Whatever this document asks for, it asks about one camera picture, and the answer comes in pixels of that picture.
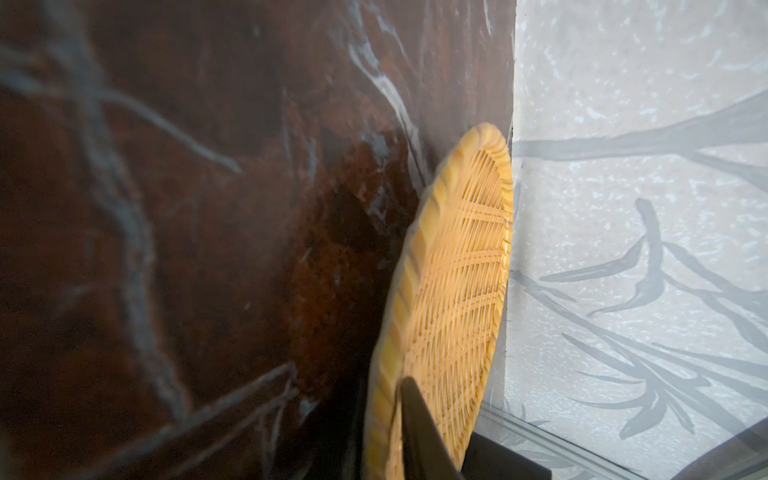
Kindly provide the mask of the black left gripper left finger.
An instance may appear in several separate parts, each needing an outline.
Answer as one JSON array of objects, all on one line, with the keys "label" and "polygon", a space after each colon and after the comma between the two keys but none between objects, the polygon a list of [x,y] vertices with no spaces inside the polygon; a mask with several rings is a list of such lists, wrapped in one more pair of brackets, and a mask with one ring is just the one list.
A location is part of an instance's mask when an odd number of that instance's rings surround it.
[{"label": "black left gripper left finger", "polygon": [[412,377],[399,385],[404,477],[407,480],[462,478],[443,443],[427,404]]}]

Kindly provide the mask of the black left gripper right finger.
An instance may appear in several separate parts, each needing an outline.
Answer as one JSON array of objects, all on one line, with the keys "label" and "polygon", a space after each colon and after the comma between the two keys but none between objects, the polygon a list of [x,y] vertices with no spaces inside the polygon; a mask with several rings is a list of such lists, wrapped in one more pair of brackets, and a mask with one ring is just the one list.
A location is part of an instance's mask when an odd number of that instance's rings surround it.
[{"label": "black left gripper right finger", "polygon": [[461,467],[468,480],[551,480],[550,469],[473,432]]}]

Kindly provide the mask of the orange woven round plate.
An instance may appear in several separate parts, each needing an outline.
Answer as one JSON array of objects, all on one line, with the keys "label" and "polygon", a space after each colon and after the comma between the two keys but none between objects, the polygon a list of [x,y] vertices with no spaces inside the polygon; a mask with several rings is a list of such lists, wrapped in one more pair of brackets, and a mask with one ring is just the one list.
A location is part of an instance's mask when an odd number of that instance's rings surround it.
[{"label": "orange woven round plate", "polygon": [[372,353],[361,450],[365,479],[400,479],[398,386],[415,380],[455,466],[465,457],[503,317],[513,237],[507,144],[470,128],[439,164],[407,230]]}]

